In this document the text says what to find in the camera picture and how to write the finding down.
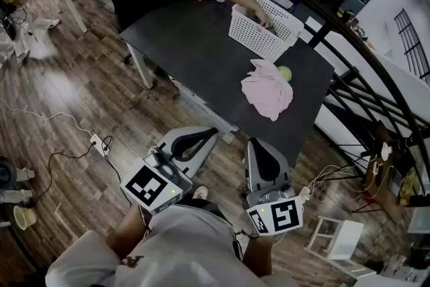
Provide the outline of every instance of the black cable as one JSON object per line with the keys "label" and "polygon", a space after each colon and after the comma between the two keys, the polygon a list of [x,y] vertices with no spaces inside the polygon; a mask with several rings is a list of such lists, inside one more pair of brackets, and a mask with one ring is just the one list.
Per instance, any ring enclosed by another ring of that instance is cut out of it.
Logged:
{"label": "black cable", "polygon": [[26,14],[26,17],[22,20],[22,22],[21,23],[18,23],[18,22],[16,22],[15,21],[15,19],[12,17],[12,14],[11,14],[11,19],[15,22],[15,24],[17,24],[17,25],[21,25],[21,24],[24,24],[24,22],[27,20],[27,12],[25,11],[25,9],[22,7],[22,5],[21,4],[18,4],[19,6],[21,6],[21,9],[20,10],[15,10],[15,11],[24,11],[24,13]]}
{"label": "black cable", "polygon": [[70,158],[70,159],[80,159],[80,158],[84,157],[85,155],[87,155],[87,154],[89,153],[89,150],[91,150],[91,147],[92,147],[92,146],[94,146],[94,145],[95,145],[95,142],[92,142],[92,143],[91,143],[91,146],[88,148],[87,152],[85,152],[83,155],[80,155],[80,156],[78,156],[78,157],[76,157],[76,156],[72,156],[72,155],[66,155],[66,154],[64,154],[63,152],[55,152],[55,153],[51,154],[51,156],[49,157],[49,161],[48,161],[48,172],[49,172],[49,178],[50,178],[49,185],[48,185],[48,187],[46,188],[46,190],[45,190],[44,192],[42,192],[42,193],[38,196],[38,198],[36,199],[36,201],[32,204],[32,207],[35,207],[35,206],[36,206],[36,204],[38,203],[38,201],[40,200],[40,198],[41,198],[44,194],[46,194],[46,193],[48,192],[48,190],[51,188],[51,185],[52,185],[52,172],[51,172],[50,164],[51,164],[51,159],[52,159],[52,157],[53,157],[53,156],[55,156],[55,155],[62,155],[62,156],[64,156],[64,157],[67,157],[67,158]]}
{"label": "black cable", "polygon": [[246,233],[244,230],[240,230],[239,232],[235,232],[234,235],[245,235],[250,239],[257,239],[258,237],[260,237],[259,235],[253,236],[253,235],[249,235],[248,233]]}
{"label": "black cable", "polygon": [[[109,138],[109,139],[110,139],[108,144],[106,144],[106,143],[105,143],[105,140],[106,140],[107,138]],[[115,167],[111,164],[111,162],[109,161],[109,159],[108,159],[108,158],[107,158],[107,156],[105,155],[105,150],[106,150],[106,149],[109,147],[109,145],[111,144],[112,139],[113,139],[113,136],[112,136],[112,135],[108,135],[107,137],[105,137],[105,138],[102,140],[102,143],[105,145],[105,148],[103,149],[103,156],[105,157],[105,160],[106,160],[106,161],[107,161],[107,163],[110,165],[110,167],[111,167],[112,169],[114,169],[114,171],[116,172],[116,175],[118,176],[118,181],[120,182],[120,189],[121,189],[122,195],[124,195],[124,197],[125,197],[125,198],[126,198],[126,200],[128,201],[128,204],[129,204],[129,205],[130,205],[130,207],[131,207],[131,206],[132,206],[131,201],[128,199],[127,195],[124,193],[124,191],[123,191],[123,190],[122,190],[122,188],[121,188],[121,177],[120,177],[120,174],[118,173],[118,171],[115,169]]]}

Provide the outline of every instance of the table leg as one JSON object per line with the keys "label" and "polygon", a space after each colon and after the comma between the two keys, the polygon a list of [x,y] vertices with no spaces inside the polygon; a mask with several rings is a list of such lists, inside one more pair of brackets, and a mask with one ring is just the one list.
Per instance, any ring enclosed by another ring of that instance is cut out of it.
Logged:
{"label": "table leg", "polygon": [[375,204],[376,201],[375,200],[370,200],[365,206],[358,208],[357,210],[353,210],[352,213],[368,213],[368,212],[377,212],[379,210],[383,210],[381,209],[371,209],[371,210],[362,210],[364,208],[366,208],[367,206],[370,206],[371,204]]}
{"label": "table leg", "polygon": [[140,72],[140,76],[143,79],[143,83],[145,84],[148,89],[150,89],[153,85],[153,78],[149,74],[148,68],[145,65],[145,62],[143,60],[143,55],[139,53],[136,49],[131,47],[131,45],[127,44],[127,47],[130,51],[130,54],[132,55],[132,58],[134,60],[134,63],[136,64],[137,69]]}
{"label": "table leg", "polygon": [[79,12],[76,10],[75,5],[73,4],[72,0],[65,0],[67,5],[69,6],[70,11],[72,11],[73,17],[75,17],[76,22],[78,22],[80,29],[83,32],[87,32],[88,29],[85,26],[85,24],[82,22],[81,15],[79,15]]}
{"label": "table leg", "polygon": [[52,6],[53,6],[54,10],[55,10],[57,13],[60,13],[60,12],[61,12],[61,10],[60,10],[60,8],[59,8],[59,7],[58,7],[58,5],[57,5],[56,0],[50,0],[50,2],[51,2],[51,4],[52,4]]}

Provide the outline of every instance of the pink cloth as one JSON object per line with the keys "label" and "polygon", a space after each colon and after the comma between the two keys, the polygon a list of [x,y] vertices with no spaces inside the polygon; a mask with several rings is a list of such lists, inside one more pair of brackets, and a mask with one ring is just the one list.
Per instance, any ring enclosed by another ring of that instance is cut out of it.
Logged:
{"label": "pink cloth", "polygon": [[251,62],[255,71],[242,80],[242,92],[261,115],[276,121],[293,100],[293,89],[273,63],[263,59]]}

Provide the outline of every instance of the hand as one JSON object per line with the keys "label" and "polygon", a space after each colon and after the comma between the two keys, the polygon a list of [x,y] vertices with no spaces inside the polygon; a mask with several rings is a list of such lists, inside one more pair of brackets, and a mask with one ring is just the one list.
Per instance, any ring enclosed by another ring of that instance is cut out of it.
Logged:
{"label": "hand", "polygon": [[268,29],[273,26],[269,16],[264,12],[264,10],[260,7],[257,11],[255,11],[255,15],[260,19],[260,26]]}

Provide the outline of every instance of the shoe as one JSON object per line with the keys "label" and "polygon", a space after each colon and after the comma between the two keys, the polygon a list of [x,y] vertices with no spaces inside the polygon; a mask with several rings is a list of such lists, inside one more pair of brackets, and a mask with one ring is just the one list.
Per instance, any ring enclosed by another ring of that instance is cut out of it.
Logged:
{"label": "shoe", "polygon": [[54,29],[61,22],[59,19],[51,21],[52,24],[49,26],[48,30]]}
{"label": "shoe", "polygon": [[30,49],[27,49],[27,50],[25,50],[24,51],[24,53],[22,53],[21,55],[19,55],[18,57],[17,57],[17,61],[18,61],[18,63],[19,64],[22,64],[22,62],[24,61],[24,60],[26,60],[27,59],[27,57],[30,55]]}
{"label": "shoe", "polygon": [[206,200],[208,197],[208,188],[206,186],[200,186],[194,192],[193,198],[199,198],[202,200]]}
{"label": "shoe", "polygon": [[20,190],[22,196],[24,197],[24,202],[29,202],[30,199],[33,197],[33,192],[31,190]]}
{"label": "shoe", "polygon": [[36,174],[33,170],[27,169],[26,167],[24,167],[22,170],[27,173],[28,179],[35,178]]}

